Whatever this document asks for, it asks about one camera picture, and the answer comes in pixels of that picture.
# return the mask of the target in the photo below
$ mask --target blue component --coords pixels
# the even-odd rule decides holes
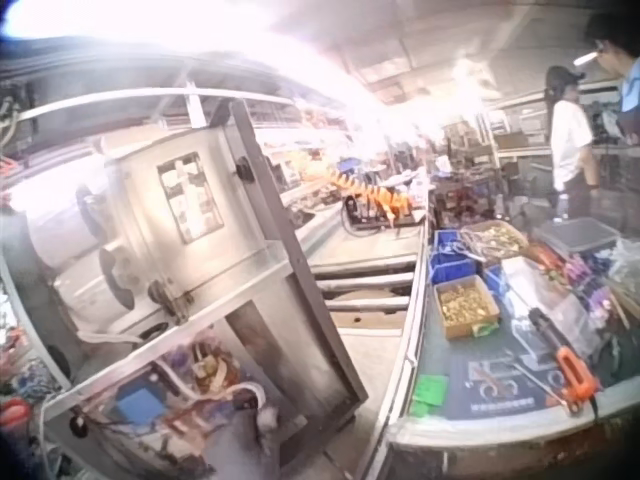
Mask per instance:
[[[343,158],[338,162],[338,170],[340,173],[348,172],[349,170],[355,170],[360,165],[362,165],[362,160],[355,157]]]
[[[134,425],[149,425],[167,411],[162,400],[153,392],[153,385],[135,382],[133,389],[118,392],[116,408],[127,422]]]

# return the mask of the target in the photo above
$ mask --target metal rail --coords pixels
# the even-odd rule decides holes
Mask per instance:
[[[375,277],[343,278],[339,280],[318,280],[323,292],[349,292],[361,289],[406,287],[413,282],[413,272],[378,275]]]
[[[311,266],[311,272],[316,276],[346,275],[351,273],[379,272],[389,269],[410,268],[416,264],[418,255],[412,253],[397,257],[377,258],[361,262],[334,263]]]
[[[9,274],[9,268],[7,267],[7,263],[4,260],[4,257],[0,255],[0,278],[2,278],[2,283],[4,284],[4,288],[9,296],[9,303],[11,304],[11,309],[18,321],[18,325],[22,327],[27,333],[27,338],[29,339],[29,343],[32,345],[33,350],[36,352],[38,357],[42,360],[42,362],[47,366],[51,375],[58,384],[62,388],[69,388],[71,386],[71,382],[67,376],[62,372],[58,364],[53,360],[51,354],[45,347],[40,335],[36,332],[35,327],[29,320],[29,315],[24,309],[24,305],[20,300],[20,296],[16,290],[16,286],[13,283],[11,275]]]
[[[416,367],[415,357],[420,340],[426,301],[427,257],[429,253],[427,233],[428,229],[425,225],[421,231],[420,249],[418,254],[414,256],[414,281],[398,354],[369,444],[353,476],[355,480],[363,480],[365,478],[373,480],[377,478],[387,456],[388,445],[384,438],[385,430],[391,423],[392,414],[396,411],[395,405],[400,403],[402,406],[405,403],[410,387],[409,382],[413,376],[412,371]]]
[[[327,300],[330,312],[397,312],[409,307],[409,297]]]
[[[225,90],[220,88],[195,88],[195,87],[146,87],[126,88],[123,90],[110,90],[107,92],[89,93],[79,97],[67,98],[57,102],[48,103],[40,107],[32,108],[18,115],[17,121],[30,120],[46,113],[64,110],[65,108],[79,107],[91,103],[106,102],[109,100],[124,100],[127,98],[162,97],[162,96],[199,95],[202,97],[242,98],[245,100],[258,100],[263,102],[295,105],[292,100],[262,93],[241,92],[239,90]],[[6,127],[11,121],[0,122],[0,128]]]

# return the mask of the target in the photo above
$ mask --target blue plastic bin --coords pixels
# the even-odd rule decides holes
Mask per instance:
[[[458,230],[436,230],[433,235],[433,251],[440,252],[447,248],[450,243],[456,242],[460,238]]]
[[[476,274],[476,262],[462,253],[447,248],[457,241],[458,230],[437,230],[433,236],[433,252],[429,258],[429,279],[432,285]]]

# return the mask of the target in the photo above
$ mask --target metal machine cabinet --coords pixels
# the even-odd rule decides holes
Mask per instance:
[[[108,161],[106,181],[79,188],[72,208],[65,207],[61,218],[71,221],[58,228],[70,225],[72,237],[61,242],[64,249],[43,243],[23,215],[7,217],[2,279],[64,389],[46,402],[45,426],[65,451],[106,478],[197,471],[191,466],[197,453],[184,442],[171,450],[185,437],[184,422],[166,428],[168,417],[181,419],[193,407],[193,398],[176,388],[175,372],[160,381],[158,373],[176,351],[196,352],[203,338],[225,352],[218,372],[224,367],[228,376],[227,370],[238,372],[259,384],[278,407],[282,466],[321,448],[367,397],[244,102],[220,108],[228,111],[214,115],[222,119],[218,125]],[[145,412],[134,397],[144,399]],[[140,415],[155,427],[133,435]],[[88,429],[78,431],[80,417]],[[115,424],[128,434],[107,428]]]

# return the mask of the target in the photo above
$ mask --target glove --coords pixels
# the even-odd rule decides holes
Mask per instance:
[[[205,442],[202,456],[220,480],[277,480],[279,446],[273,433],[276,411],[270,407],[240,410]]]

